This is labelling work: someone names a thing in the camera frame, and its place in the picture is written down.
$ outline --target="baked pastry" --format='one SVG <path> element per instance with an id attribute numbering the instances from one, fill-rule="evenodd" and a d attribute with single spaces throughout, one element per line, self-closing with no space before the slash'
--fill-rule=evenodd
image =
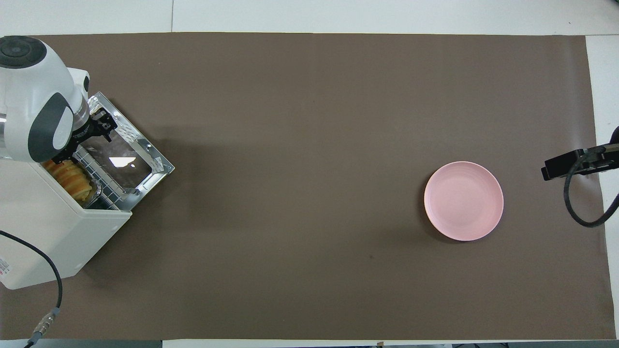
<path id="1" fill-rule="evenodd" d="M 92 190 L 86 173 L 70 160 L 55 164 L 52 160 L 42 163 L 43 168 L 67 191 L 76 201 L 85 201 Z"/>

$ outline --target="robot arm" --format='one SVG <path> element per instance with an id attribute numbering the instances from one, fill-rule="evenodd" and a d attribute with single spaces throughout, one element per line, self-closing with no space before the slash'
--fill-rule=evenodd
<path id="1" fill-rule="evenodd" d="M 60 162 L 89 137 L 107 138 L 116 124 L 90 117 L 89 82 L 40 40 L 0 38 L 0 158 Z"/>

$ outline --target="plate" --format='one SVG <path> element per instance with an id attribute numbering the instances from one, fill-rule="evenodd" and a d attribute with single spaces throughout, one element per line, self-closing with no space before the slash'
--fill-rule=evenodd
<path id="1" fill-rule="evenodd" d="M 460 241 L 484 237 L 503 215 L 501 185 L 486 168 L 473 162 L 452 162 L 434 172 L 423 203 L 434 227 Z"/>

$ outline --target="label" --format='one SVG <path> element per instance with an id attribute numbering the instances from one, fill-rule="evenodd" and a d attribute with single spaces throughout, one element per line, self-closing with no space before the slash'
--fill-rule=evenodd
<path id="1" fill-rule="evenodd" d="M 10 271 L 11 265 L 0 256 L 0 279 L 4 279 Z"/>

